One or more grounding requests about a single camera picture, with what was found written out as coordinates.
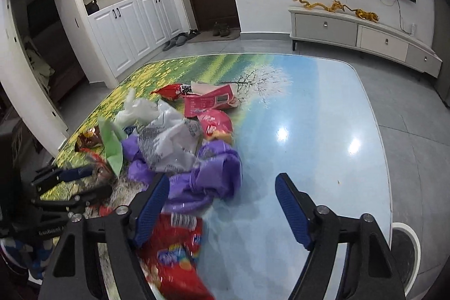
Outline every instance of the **barcode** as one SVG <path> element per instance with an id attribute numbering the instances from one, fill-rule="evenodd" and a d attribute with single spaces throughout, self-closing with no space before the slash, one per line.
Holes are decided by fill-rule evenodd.
<path id="1" fill-rule="evenodd" d="M 228 101 L 228 94 L 221 94 L 215 98 L 215 103 L 224 103 Z"/>
<path id="2" fill-rule="evenodd" d="M 192 215 L 172 213 L 170 216 L 170 225 L 173 227 L 184 227 L 185 229 L 194 230 L 197 226 L 197 218 Z"/>

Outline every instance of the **pink snack package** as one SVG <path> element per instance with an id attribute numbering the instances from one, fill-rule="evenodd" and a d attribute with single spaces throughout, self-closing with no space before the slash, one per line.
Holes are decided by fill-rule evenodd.
<path id="1" fill-rule="evenodd" d="M 221 139 L 232 145 L 233 126 L 228 115 L 220 110 L 210 109 L 197 116 L 205 139 Z"/>
<path id="2" fill-rule="evenodd" d="M 235 97 L 229 84 L 218 87 L 214 91 L 202 96 L 187 95 L 184 99 L 184 116 L 195 117 L 208 109 L 224 110 L 234 107 Z"/>

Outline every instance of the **blue gripper pad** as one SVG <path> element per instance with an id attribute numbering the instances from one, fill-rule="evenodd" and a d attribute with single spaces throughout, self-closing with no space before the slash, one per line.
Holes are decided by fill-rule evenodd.
<path id="1" fill-rule="evenodd" d="M 312 243 L 308 232 L 308 219 L 295 198 L 293 190 L 298 192 L 289 176 L 285 173 L 280 173 L 275 179 L 275 193 L 278 202 L 283 209 L 295 240 L 308 249 Z"/>
<path id="2" fill-rule="evenodd" d="M 147 203 L 140 212 L 139 217 L 136 220 L 136 231 L 133 244 L 140 248 L 143 243 L 148 241 L 153 231 L 158 216 L 166 203 L 169 196 L 169 179 L 164 175 L 157 186 L 155 187 L 152 195 L 148 199 Z"/>

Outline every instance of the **blue table surface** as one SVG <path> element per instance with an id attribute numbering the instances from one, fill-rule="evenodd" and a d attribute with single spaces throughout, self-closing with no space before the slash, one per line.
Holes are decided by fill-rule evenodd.
<path id="1" fill-rule="evenodd" d="M 291 232 L 275 195 L 286 172 L 298 190 L 336 214 L 371 213 L 388 243 L 391 192 L 377 122 L 355 70 L 313 57 L 276 56 L 285 93 L 254 98 L 235 129 L 242 187 L 204 214 L 198 272 L 217 300 L 287 299 L 308 252 Z M 346 245 L 340 244 L 326 299 L 334 299 Z"/>

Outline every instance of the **red snack bag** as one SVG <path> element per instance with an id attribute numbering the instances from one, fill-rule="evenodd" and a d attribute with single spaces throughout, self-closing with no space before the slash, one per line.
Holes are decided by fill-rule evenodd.
<path id="1" fill-rule="evenodd" d="M 214 300 L 195 270 L 203 220 L 191 215 L 160 214 L 139 256 L 167 300 Z"/>
<path id="2" fill-rule="evenodd" d="M 192 93 L 192 88 L 189 84 L 169 84 L 163 88 L 151 92 L 150 94 L 154 93 L 159 94 L 162 98 L 165 98 L 166 100 L 174 101 L 178 99 L 180 96 Z"/>
<path id="3" fill-rule="evenodd" d="M 197 116 L 206 140 L 221 139 L 232 145 L 233 126 L 228 115 L 220 110 L 210 109 Z"/>

